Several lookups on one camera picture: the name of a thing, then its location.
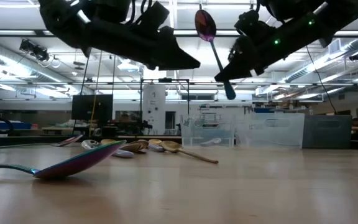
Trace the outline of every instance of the window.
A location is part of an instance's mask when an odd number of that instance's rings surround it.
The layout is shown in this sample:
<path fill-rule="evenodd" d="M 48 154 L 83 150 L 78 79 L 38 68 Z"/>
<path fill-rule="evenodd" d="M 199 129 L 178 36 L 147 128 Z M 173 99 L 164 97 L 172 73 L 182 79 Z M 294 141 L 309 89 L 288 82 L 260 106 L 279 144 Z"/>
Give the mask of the window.
<path fill-rule="evenodd" d="M 183 100 L 214 100 L 215 94 L 190 94 L 189 97 L 187 96 L 187 94 L 183 94 L 181 98 Z"/>
<path fill-rule="evenodd" d="M 175 129 L 175 115 L 174 111 L 165 112 L 165 129 Z"/>
<path fill-rule="evenodd" d="M 116 111 L 116 120 L 119 121 L 122 116 L 129 117 L 129 121 L 138 121 L 140 119 L 140 111 Z"/>

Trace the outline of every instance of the clear plastic container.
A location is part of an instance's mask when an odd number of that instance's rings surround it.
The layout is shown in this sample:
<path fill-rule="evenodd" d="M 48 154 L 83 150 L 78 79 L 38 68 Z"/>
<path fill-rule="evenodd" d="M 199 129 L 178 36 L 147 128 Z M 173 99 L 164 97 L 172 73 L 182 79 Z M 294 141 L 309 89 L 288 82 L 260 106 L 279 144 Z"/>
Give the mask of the clear plastic container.
<path fill-rule="evenodd" d="M 183 147 L 232 148 L 236 117 L 220 114 L 180 116 Z"/>
<path fill-rule="evenodd" d="M 236 144 L 246 147 L 301 148 L 305 115 L 247 114 L 237 121 Z"/>

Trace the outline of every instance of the computer monitor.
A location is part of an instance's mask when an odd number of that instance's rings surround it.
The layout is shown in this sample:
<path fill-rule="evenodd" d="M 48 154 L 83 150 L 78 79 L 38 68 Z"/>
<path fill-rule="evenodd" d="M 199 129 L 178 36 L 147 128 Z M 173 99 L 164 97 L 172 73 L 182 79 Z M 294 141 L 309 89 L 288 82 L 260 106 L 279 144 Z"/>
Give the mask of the computer monitor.
<path fill-rule="evenodd" d="M 93 104 L 94 95 L 73 96 L 71 118 L 82 120 L 92 119 Z M 107 121 L 111 119 L 111 116 L 112 95 L 97 95 L 93 119 Z"/>

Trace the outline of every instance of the yellow cord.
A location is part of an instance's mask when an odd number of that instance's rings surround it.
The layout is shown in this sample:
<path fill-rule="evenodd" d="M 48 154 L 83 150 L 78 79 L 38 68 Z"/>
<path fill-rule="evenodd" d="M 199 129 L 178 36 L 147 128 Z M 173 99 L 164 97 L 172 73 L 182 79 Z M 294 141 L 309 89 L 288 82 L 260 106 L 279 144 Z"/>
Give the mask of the yellow cord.
<path fill-rule="evenodd" d="M 100 65 L 102 64 L 102 52 L 103 52 L 103 51 L 100 51 L 98 77 L 96 78 L 96 89 L 95 89 L 94 98 L 93 98 L 93 109 L 92 109 L 92 116 L 91 116 L 91 125 L 89 126 L 89 137 L 91 137 L 91 135 L 92 135 L 91 130 L 92 130 L 92 122 L 93 122 L 94 109 L 95 109 L 95 107 L 96 107 L 96 95 L 97 95 L 97 93 L 98 93 L 98 83 L 99 83 Z"/>

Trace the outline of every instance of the wooden ladle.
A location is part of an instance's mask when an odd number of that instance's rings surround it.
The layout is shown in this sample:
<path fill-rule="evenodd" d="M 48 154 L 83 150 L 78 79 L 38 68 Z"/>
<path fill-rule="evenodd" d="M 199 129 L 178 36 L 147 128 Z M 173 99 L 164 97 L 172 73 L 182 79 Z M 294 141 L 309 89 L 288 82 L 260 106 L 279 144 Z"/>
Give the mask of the wooden ladle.
<path fill-rule="evenodd" d="M 201 155 L 196 154 L 194 152 L 185 151 L 185 150 L 183 150 L 181 148 L 181 144 L 178 144 L 178 143 L 173 142 L 173 141 L 163 141 L 161 143 L 161 146 L 168 152 L 172 152 L 172 153 L 181 152 L 183 154 L 186 154 L 187 156 L 191 156 L 191 157 L 200 159 L 202 161 L 210 162 L 210 163 L 213 163 L 213 164 L 218 164 L 219 163 L 219 161 L 217 161 L 217 160 L 208 159 L 207 157 L 201 156 Z"/>

